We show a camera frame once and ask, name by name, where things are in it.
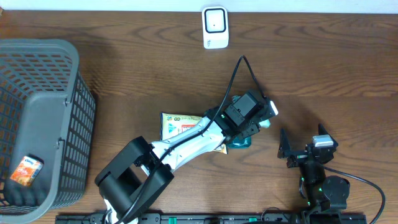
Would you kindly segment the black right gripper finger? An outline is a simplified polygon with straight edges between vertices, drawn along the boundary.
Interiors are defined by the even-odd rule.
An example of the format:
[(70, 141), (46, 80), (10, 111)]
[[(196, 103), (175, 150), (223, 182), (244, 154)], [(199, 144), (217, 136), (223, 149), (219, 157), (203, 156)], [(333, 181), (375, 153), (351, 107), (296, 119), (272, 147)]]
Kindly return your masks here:
[(290, 152), (290, 143), (284, 129), (280, 130), (279, 152)]
[(328, 133), (328, 131), (325, 129), (324, 125), (321, 123), (318, 124), (318, 135), (319, 136), (328, 136), (330, 140), (333, 142), (333, 145), (335, 145), (335, 139), (332, 137), (331, 134)]

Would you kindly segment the teal mouthwash bottle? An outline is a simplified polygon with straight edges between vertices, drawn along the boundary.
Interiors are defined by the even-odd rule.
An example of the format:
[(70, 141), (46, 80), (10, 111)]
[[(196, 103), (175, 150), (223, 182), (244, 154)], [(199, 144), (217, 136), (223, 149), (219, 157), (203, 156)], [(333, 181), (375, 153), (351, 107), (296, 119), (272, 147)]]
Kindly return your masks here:
[[(260, 122), (262, 128), (269, 128), (271, 126), (271, 122), (269, 120), (265, 120)], [(234, 138), (229, 144), (226, 145), (228, 149), (246, 149), (250, 147), (252, 144), (252, 138), (246, 137), (245, 139), (240, 139), (238, 137)]]

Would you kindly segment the wet wipes pack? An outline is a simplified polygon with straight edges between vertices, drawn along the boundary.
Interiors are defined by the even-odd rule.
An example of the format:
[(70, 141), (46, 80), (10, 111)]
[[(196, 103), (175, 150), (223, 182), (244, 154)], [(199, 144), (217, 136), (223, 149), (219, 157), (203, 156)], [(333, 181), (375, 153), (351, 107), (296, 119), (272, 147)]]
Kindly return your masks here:
[(194, 127), (202, 117), (194, 115), (160, 113), (160, 139), (166, 140)]

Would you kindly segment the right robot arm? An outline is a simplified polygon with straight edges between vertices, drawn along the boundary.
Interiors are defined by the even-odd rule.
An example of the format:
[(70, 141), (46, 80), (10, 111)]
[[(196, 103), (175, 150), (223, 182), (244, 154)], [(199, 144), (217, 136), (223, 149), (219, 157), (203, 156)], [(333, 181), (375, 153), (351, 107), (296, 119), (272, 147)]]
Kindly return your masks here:
[(326, 176), (324, 165), (334, 156), (338, 143), (319, 124), (318, 135), (304, 150), (292, 150), (287, 134), (280, 130), (277, 157), (287, 160), (288, 168), (300, 169), (299, 192), (308, 207), (291, 214), (289, 223), (341, 223), (341, 211), (347, 208), (350, 183), (336, 175)]

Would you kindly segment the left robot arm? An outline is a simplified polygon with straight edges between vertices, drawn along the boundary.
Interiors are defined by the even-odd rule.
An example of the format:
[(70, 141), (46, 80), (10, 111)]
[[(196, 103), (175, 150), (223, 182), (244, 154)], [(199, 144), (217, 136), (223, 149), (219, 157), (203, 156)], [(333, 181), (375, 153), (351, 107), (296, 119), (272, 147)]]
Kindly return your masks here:
[(108, 207), (104, 219), (134, 221), (156, 201), (179, 167), (222, 144), (258, 133), (277, 114), (272, 100), (249, 90), (234, 102), (207, 110), (194, 127), (174, 137), (131, 140), (95, 178)]

